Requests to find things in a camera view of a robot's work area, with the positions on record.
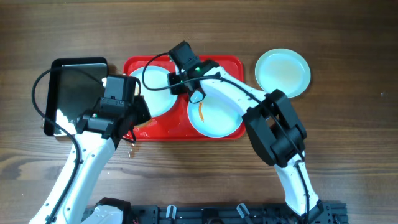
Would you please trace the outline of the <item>green orange sponge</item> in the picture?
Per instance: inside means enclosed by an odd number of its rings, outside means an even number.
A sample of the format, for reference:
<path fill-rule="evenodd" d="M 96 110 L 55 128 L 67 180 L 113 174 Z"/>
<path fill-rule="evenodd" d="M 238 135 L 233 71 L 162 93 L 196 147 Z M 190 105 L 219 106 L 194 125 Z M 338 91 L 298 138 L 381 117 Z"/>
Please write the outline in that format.
<path fill-rule="evenodd" d="M 148 120 L 148 121 L 146 121 L 146 122 L 144 122 L 144 123 L 134 125 L 134 128 L 144 128 L 144 127 L 150 125 L 151 122 L 153 122 L 152 119 L 150 119 L 150 120 Z"/>

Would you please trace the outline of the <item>pale blue plate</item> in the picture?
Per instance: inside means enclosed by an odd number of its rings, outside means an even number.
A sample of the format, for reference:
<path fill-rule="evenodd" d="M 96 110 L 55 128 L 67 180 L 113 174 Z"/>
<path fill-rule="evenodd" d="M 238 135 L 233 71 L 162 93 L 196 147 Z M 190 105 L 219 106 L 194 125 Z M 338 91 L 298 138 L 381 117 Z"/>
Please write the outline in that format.
<path fill-rule="evenodd" d="M 309 87 L 311 71 L 307 61 L 290 49 L 272 49 L 261 55 L 254 69 L 258 85 L 267 93 L 284 92 L 288 98 Z"/>
<path fill-rule="evenodd" d="M 210 138 L 223 138 L 233 134 L 242 118 L 227 103 L 196 91 L 187 106 L 188 119 L 193 128 Z"/>
<path fill-rule="evenodd" d="M 148 66 L 144 74 L 144 81 L 151 88 L 168 86 L 169 71 L 158 66 Z M 149 108 L 151 116 L 158 117 L 170 110 L 177 100 L 177 95 L 172 95 L 170 90 L 151 91 L 141 84 L 141 95 Z"/>

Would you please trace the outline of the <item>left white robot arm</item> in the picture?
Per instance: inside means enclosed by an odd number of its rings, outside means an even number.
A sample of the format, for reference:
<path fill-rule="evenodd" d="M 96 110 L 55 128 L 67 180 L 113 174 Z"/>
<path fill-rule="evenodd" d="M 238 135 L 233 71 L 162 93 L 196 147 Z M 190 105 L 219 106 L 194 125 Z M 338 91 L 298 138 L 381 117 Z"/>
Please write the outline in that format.
<path fill-rule="evenodd" d="M 102 98 L 100 108 L 78 119 L 68 159 L 45 203 L 31 223 L 85 223 L 85 208 L 101 171 L 120 140 L 151 119 L 143 96 L 131 100 Z"/>

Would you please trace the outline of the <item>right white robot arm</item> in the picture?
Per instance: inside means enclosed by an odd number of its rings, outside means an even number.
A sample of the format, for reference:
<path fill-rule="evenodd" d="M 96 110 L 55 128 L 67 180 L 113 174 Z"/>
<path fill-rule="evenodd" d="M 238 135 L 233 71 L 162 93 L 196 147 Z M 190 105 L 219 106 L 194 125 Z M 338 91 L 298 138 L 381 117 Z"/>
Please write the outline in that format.
<path fill-rule="evenodd" d="M 177 62 L 170 84 L 186 93 L 198 90 L 231 106 L 243 119 L 252 148 L 272 166 L 282 184 L 287 206 L 311 222 L 320 202 L 305 167 L 307 132 L 287 96 L 265 93 L 232 77 L 213 60 Z"/>

